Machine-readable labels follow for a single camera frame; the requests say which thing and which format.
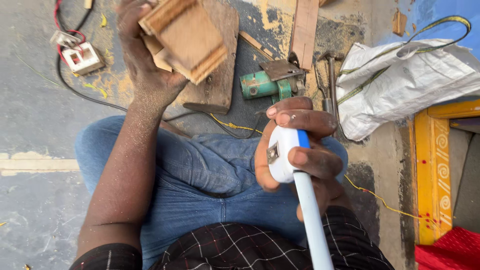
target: blue jeans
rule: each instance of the blue jeans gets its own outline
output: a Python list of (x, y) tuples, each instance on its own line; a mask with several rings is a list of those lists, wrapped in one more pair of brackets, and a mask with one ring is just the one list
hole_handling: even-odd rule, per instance
[[(90, 193), (124, 120), (124, 116), (102, 119), (77, 136), (75, 153)], [(294, 243), (305, 238), (303, 223), (296, 216), (299, 202), (290, 187), (281, 185), (277, 192), (268, 193), (257, 184), (253, 156), (258, 141), (220, 134), (188, 139), (158, 130), (155, 186), (140, 239), (144, 269), (180, 236), (217, 222), (263, 226)], [(340, 182), (347, 169), (347, 151), (331, 137), (322, 142), (343, 160), (343, 171), (337, 177)]]

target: black plaid shirt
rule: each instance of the black plaid shirt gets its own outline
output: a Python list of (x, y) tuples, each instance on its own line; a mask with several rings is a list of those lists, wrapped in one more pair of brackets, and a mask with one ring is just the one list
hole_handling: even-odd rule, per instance
[[(329, 207), (323, 217), (323, 224), (336, 270), (393, 270), (350, 210)], [(308, 249), (265, 228), (225, 222), (207, 225), (180, 237), (150, 269), (311, 268)], [(94, 248), (70, 267), (70, 270), (141, 269), (142, 255), (126, 244), (108, 244)]]

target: hand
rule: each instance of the hand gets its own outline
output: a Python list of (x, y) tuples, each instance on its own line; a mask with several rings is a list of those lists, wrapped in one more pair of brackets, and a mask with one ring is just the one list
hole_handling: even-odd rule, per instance
[[(344, 194), (343, 187), (335, 180), (335, 176), (342, 170), (342, 160), (320, 142), (321, 138), (336, 130), (335, 118), (330, 113), (313, 110), (312, 101), (308, 97), (284, 99), (267, 110), (267, 117), (271, 120), (265, 127), (255, 152), (258, 184), (269, 192), (276, 191), (280, 185), (270, 174), (266, 157), (270, 135), (277, 124), (286, 128), (304, 129), (308, 133), (311, 149), (294, 147), (288, 153), (288, 161), (312, 176), (318, 207), (323, 215), (328, 205)], [(303, 221), (300, 205), (297, 207), (297, 217)]]
[(188, 80), (178, 72), (157, 68), (140, 37), (142, 30), (138, 21), (152, 7), (145, 0), (122, 0), (116, 10), (123, 60), (135, 87), (135, 101), (165, 108), (175, 100)]

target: red mat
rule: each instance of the red mat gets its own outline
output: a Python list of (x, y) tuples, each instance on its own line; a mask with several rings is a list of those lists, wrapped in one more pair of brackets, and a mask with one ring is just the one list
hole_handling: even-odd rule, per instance
[(455, 227), (433, 245), (415, 247), (419, 270), (479, 270), (480, 234)]

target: green power tool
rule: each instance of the green power tool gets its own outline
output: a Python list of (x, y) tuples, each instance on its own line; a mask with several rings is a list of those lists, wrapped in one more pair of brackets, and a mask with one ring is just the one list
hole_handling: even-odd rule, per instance
[(298, 58), (291, 53), (285, 59), (260, 63), (260, 72), (240, 77), (244, 99), (272, 96), (273, 103), (305, 93), (305, 72), (298, 66)]

